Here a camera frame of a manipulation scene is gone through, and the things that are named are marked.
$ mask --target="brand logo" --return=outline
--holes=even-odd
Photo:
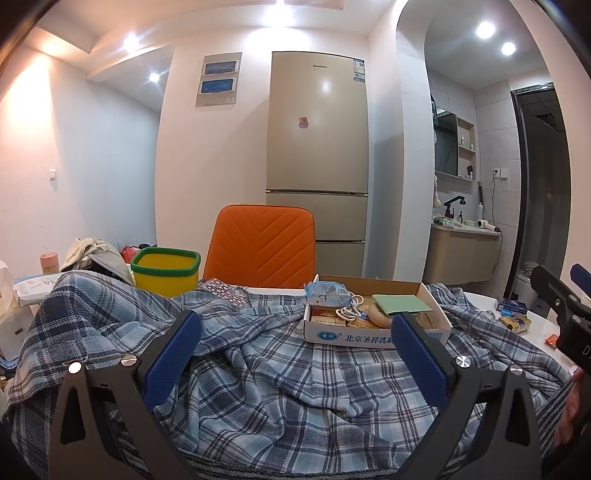
[[[339,336],[333,332],[318,332],[316,334],[320,340],[328,340],[333,341],[336,340]]]

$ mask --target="yellow bin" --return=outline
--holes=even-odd
[[[131,261],[135,284],[165,297],[197,288],[201,255],[190,250],[148,247]]]

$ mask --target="wall outlet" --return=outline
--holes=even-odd
[[[495,168],[492,171],[492,176],[495,179],[506,180],[509,178],[509,169],[508,168]]]

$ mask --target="refrigerator door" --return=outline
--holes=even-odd
[[[316,273],[360,277],[365,242],[316,242]]]
[[[273,52],[268,190],[368,192],[368,101],[361,70],[363,63],[348,57]]]
[[[365,240],[368,198],[324,193],[267,193],[267,205],[302,207],[314,215],[318,240]]]

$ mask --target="cardboard box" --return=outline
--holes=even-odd
[[[452,324],[437,304],[433,296],[422,283],[401,282],[392,280],[374,280],[373,278],[324,277],[316,276],[314,281],[335,281],[342,283],[357,295],[363,295],[365,302],[373,302],[371,295],[416,295],[433,310],[426,312],[433,329],[425,333],[436,338],[443,345],[452,333]],[[340,327],[311,322],[312,305],[306,305],[304,312],[304,339],[313,343],[327,345],[360,346],[364,348],[396,348],[392,342],[389,329],[369,329]]]

